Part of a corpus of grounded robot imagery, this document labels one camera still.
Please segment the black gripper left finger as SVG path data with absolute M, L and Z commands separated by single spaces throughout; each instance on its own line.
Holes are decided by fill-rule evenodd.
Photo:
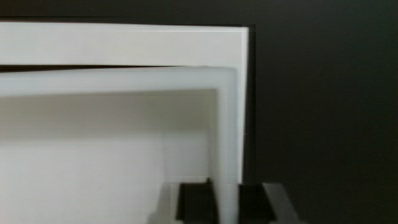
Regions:
M 178 192 L 177 220 L 184 224 L 219 224 L 219 209 L 212 180 L 184 183 Z

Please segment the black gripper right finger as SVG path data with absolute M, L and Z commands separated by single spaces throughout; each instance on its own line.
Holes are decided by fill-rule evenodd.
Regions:
M 242 184 L 239 224 L 303 224 L 285 186 Z

